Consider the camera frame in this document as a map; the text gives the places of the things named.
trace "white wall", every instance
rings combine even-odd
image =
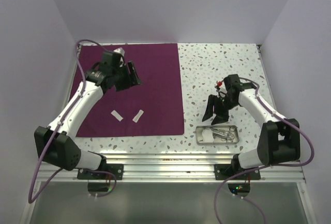
[[[0,0],[0,223],[18,223],[37,162],[34,130],[61,107],[73,38],[54,0]]]
[[[318,223],[331,223],[331,0],[289,0],[262,45],[277,109],[298,119],[316,156],[304,167]],[[302,138],[302,160],[309,147]]]
[[[262,43],[287,0],[55,0],[75,39]]]

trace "purple mat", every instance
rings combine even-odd
[[[184,115],[177,44],[126,44],[125,61],[132,60],[142,85],[116,92],[109,89],[83,121],[78,137],[123,137],[182,135]],[[103,49],[83,46],[80,62],[84,71],[101,60]],[[70,96],[81,82],[76,71]],[[137,123],[132,119],[139,110],[144,113]],[[111,112],[116,110],[119,122]]]

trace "cable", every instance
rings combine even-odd
[[[93,171],[93,170],[90,170],[90,169],[86,169],[86,171],[88,171],[90,173],[106,174],[106,175],[109,175],[112,178],[114,178],[114,186],[113,186],[113,188],[111,190],[108,190],[108,192],[105,193],[105,194],[101,194],[101,195],[95,194],[94,195],[95,197],[105,197],[105,196],[108,196],[111,192],[114,191],[114,189],[116,187],[116,184],[117,184],[117,178],[116,178],[116,176],[113,173],[108,172],[108,171]]]
[[[79,95],[77,96],[77,98],[72,102],[72,104],[68,107],[68,109],[65,111],[65,113],[62,115],[61,119],[60,119],[60,123],[62,123],[64,121],[64,119],[67,117],[68,113],[72,110],[72,108],[76,105],[76,103],[79,101],[81,95],[84,93],[85,91],[85,87],[86,87],[86,79],[85,79],[85,75],[84,75],[84,70],[82,68],[82,65],[81,63],[79,62],[79,57],[77,56],[77,52],[78,52],[78,46],[80,45],[81,42],[91,42],[91,43],[94,43],[100,47],[102,47],[105,51],[107,52],[111,52],[111,53],[115,53],[113,51],[109,51],[107,50],[105,47],[103,47],[101,44],[99,44],[98,42],[95,42],[93,40],[90,40],[90,39],[80,39],[76,42],[75,44],[75,52],[76,52],[76,59],[77,59],[77,66],[79,68],[79,71],[81,73],[81,76],[82,76],[82,81],[83,81],[83,87],[82,87],[82,90],[80,91]],[[58,173],[60,172],[62,169],[58,169],[56,172],[54,172],[53,175],[50,176],[50,178],[45,182],[45,184],[42,186],[42,188],[35,194],[35,196],[33,197],[33,191],[34,191],[34,187],[35,187],[35,184],[36,184],[36,180],[37,180],[37,175],[38,175],[38,172],[40,170],[40,166],[41,166],[41,163],[43,161],[43,158],[47,152],[47,149],[50,147],[57,131],[59,130],[61,125],[57,125],[51,135],[51,137],[49,138],[48,142],[46,143],[44,149],[42,150],[42,153],[40,154],[40,157],[38,159],[38,162],[37,162],[37,165],[36,165],[36,169],[34,171],[34,174],[32,176],[32,180],[31,180],[31,184],[30,184],[30,189],[29,189],[29,193],[28,193],[28,203],[33,203],[40,195],[40,193],[46,188],[47,184],[53,179],[53,177]]]
[[[243,79],[243,80],[246,80],[248,82],[253,83],[257,87],[256,90],[255,90],[255,96],[256,96],[258,102],[265,108],[265,110],[267,112],[269,112],[270,114],[272,114],[276,119],[284,122],[285,124],[287,124],[288,126],[290,126],[291,128],[293,128],[294,130],[296,130],[297,132],[299,132],[307,140],[307,143],[308,143],[308,145],[310,147],[311,154],[310,154],[310,157],[309,157],[309,159],[307,161],[305,161],[303,163],[298,163],[298,164],[295,164],[295,165],[287,165],[287,164],[278,163],[278,164],[275,164],[273,166],[301,167],[301,166],[305,166],[305,165],[309,164],[310,162],[312,162],[312,160],[314,159],[314,156],[315,156],[315,150],[314,150],[314,147],[313,147],[312,142],[309,139],[309,137],[301,129],[299,129],[298,127],[294,126],[292,123],[288,122],[287,120],[285,120],[284,118],[280,117],[276,113],[274,114],[273,111],[270,108],[268,108],[268,106],[260,98],[260,95],[259,95],[260,85],[257,82],[254,82],[253,80],[250,80],[250,79],[247,79],[247,78],[240,78],[240,79]],[[228,177],[226,180],[224,180],[218,186],[218,188],[216,190],[216,193],[215,193],[215,196],[214,196],[214,211],[215,211],[216,218],[217,218],[217,220],[218,220],[218,222],[220,224],[223,224],[223,222],[221,221],[221,219],[219,217],[219,214],[218,214],[218,211],[217,211],[217,198],[218,198],[218,193],[219,193],[220,189],[223,187],[223,185],[227,181],[232,180],[232,179],[234,179],[234,178],[236,178],[238,176],[241,176],[241,175],[244,175],[244,174],[247,174],[247,173],[251,173],[251,172],[256,171],[256,170],[262,170],[262,169],[265,169],[265,168],[268,168],[268,167],[270,167],[270,166],[262,166],[262,167],[259,167],[259,168],[252,168],[252,169],[249,169],[249,170],[242,171],[242,172],[240,172],[238,174],[235,174],[233,176]],[[253,204],[260,211],[260,213],[262,214],[262,217],[263,217],[264,224],[266,224],[267,223],[266,216],[265,216],[263,210],[256,203],[254,203],[252,200],[247,199],[247,198],[244,198],[244,200],[246,200],[246,201],[250,202],[251,204]]]

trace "metal frame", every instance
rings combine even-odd
[[[64,99],[63,107],[67,104],[70,90],[76,70],[75,62],[72,67],[72,78],[68,85],[67,96]],[[123,179],[118,183],[221,183],[215,180],[214,164],[230,163],[233,154],[103,154],[107,163],[124,164]],[[37,178],[34,191],[40,188],[54,171],[55,166],[43,163]],[[61,171],[53,182],[82,182],[77,179],[77,170]],[[316,218],[310,198],[307,193],[305,178],[301,167],[271,167],[260,171],[261,180],[256,183],[297,183],[300,198],[309,224],[316,224]],[[29,224],[35,204],[26,205],[20,224]]]
[[[107,163],[124,164],[122,182],[215,183],[214,164],[230,163],[233,154],[227,155],[127,155],[103,154]],[[46,181],[56,170],[55,166],[42,164],[38,179]],[[261,170],[264,182],[304,182],[300,167],[273,167]],[[60,172],[53,181],[77,180],[77,170]]]

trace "glass panel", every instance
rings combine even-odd
[[[109,196],[88,197],[87,183],[52,183],[36,202],[35,223],[217,223],[213,199],[218,184],[119,183]],[[251,184],[248,197],[268,218],[268,224],[307,223],[296,183]],[[250,203],[221,190],[222,221],[259,224],[263,219]]]

